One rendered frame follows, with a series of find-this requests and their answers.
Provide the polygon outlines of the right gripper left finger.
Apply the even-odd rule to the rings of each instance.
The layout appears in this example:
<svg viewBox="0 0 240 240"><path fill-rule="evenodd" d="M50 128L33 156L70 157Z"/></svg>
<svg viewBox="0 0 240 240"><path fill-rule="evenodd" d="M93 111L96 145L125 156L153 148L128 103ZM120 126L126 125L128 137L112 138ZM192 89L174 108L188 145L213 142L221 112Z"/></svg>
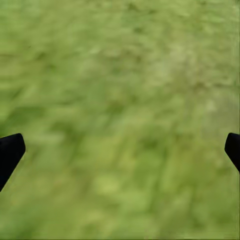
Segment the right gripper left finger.
<svg viewBox="0 0 240 240"><path fill-rule="evenodd" d="M0 139L0 192L26 151L21 133Z"/></svg>

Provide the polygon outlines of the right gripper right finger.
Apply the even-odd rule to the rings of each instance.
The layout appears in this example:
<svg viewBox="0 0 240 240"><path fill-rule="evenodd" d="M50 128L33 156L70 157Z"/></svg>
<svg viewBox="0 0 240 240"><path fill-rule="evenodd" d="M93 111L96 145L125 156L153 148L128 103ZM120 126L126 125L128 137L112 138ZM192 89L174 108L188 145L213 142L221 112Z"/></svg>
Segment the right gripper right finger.
<svg viewBox="0 0 240 240"><path fill-rule="evenodd" d="M240 172L240 135L229 133L225 143L225 152Z"/></svg>

